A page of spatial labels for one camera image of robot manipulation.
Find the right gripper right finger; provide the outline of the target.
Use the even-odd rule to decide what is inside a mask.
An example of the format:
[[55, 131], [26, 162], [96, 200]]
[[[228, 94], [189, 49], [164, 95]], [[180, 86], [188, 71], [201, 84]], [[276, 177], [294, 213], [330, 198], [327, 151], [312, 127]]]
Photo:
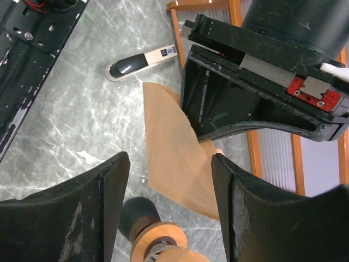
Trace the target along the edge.
[[227, 261], [348, 261], [348, 185], [301, 196], [219, 153], [212, 177]]

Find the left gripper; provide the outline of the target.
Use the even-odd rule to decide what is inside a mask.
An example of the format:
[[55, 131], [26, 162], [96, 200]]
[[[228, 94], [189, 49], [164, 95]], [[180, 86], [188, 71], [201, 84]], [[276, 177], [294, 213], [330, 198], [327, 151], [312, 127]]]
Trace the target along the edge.
[[198, 45], [182, 74], [180, 106], [200, 141], [274, 129], [337, 140], [348, 116], [343, 65], [316, 49], [202, 14], [182, 32]]

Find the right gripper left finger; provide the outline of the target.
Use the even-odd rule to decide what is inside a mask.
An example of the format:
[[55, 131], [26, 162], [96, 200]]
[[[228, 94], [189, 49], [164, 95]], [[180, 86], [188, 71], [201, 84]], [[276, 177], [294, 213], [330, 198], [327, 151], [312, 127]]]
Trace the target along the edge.
[[129, 176], [120, 152], [21, 200], [1, 202], [1, 261], [110, 261]]

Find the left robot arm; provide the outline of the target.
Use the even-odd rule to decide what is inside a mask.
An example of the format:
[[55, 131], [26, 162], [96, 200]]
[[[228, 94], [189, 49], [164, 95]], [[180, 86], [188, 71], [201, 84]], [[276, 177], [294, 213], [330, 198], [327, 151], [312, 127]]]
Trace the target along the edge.
[[253, 1], [241, 26], [202, 14], [180, 106], [200, 141], [275, 129], [333, 141], [348, 128], [348, 1]]

